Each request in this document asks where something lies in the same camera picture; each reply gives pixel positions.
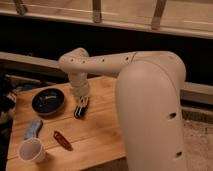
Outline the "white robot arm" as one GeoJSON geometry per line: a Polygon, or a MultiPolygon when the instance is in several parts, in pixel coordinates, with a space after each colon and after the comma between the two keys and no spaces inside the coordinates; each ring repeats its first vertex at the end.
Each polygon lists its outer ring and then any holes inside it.
{"type": "Polygon", "coordinates": [[[188,171],[180,107],[186,69],[176,54],[138,51],[91,57],[77,48],[62,55],[59,66],[78,97],[89,93],[89,73],[116,79],[129,171],[188,171]]]}

